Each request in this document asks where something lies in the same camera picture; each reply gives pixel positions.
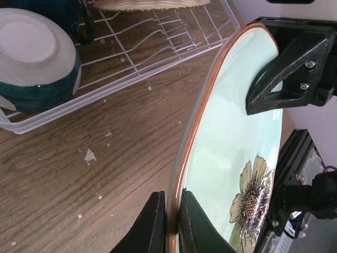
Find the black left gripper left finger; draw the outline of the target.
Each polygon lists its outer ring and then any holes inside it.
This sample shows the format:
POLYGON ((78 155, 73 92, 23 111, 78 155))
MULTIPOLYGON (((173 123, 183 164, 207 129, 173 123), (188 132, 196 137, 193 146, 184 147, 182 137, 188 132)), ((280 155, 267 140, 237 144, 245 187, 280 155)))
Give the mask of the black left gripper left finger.
POLYGON ((128 233, 111 252, 163 252, 165 215, 164 191, 152 192, 128 233))

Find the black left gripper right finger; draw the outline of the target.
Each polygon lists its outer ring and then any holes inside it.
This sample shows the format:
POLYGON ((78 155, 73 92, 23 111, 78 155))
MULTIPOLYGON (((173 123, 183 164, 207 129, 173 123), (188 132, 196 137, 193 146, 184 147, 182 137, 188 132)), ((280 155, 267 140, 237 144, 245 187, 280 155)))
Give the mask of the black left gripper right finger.
POLYGON ((179 234, 183 252, 235 252, 216 231, 191 191, 183 189, 179 234))

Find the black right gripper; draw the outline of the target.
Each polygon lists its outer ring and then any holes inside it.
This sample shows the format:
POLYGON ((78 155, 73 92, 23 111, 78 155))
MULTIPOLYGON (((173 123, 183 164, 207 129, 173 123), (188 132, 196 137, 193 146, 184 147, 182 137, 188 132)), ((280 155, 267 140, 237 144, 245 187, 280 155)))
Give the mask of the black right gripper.
POLYGON ((279 55, 253 80, 246 96, 248 115, 313 104, 336 95, 336 19, 266 17, 279 55))

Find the yellow woven round plate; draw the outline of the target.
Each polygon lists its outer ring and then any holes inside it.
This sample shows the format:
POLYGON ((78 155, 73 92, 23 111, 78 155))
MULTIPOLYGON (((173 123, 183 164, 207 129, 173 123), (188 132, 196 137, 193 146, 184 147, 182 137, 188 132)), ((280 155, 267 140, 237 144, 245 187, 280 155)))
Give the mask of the yellow woven round plate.
POLYGON ((101 0, 94 7, 104 11, 151 11, 205 6, 210 0, 101 0))

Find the green plate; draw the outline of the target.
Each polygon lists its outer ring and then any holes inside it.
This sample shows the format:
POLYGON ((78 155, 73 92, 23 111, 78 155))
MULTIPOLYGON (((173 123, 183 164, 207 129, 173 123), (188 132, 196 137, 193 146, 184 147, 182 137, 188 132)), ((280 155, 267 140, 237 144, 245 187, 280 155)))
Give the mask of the green plate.
POLYGON ((267 28, 254 21, 216 55, 179 146, 166 208, 166 251, 183 252, 179 218, 191 191, 235 252, 253 252, 269 209, 279 154, 282 110, 248 115, 246 96, 278 56, 267 28))

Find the dark blue mug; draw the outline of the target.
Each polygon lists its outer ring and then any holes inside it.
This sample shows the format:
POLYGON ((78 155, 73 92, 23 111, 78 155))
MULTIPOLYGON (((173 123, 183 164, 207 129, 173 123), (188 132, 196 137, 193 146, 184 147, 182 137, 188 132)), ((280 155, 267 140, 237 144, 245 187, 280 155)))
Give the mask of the dark blue mug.
POLYGON ((78 43, 87 45, 94 41, 94 20, 86 1, 79 0, 16 0, 7 1, 10 8, 31 11, 50 19, 78 43))

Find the teal cup white interior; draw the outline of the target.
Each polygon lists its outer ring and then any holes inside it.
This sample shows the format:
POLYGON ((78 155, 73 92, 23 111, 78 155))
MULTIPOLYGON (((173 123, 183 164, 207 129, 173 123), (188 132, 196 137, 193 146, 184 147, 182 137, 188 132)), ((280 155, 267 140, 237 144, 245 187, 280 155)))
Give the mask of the teal cup white interior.
POLYGON ((56 23, 31 11, 1 9, 2 108, 54 108, 76 93, 81 74, 79 52, 56 23))

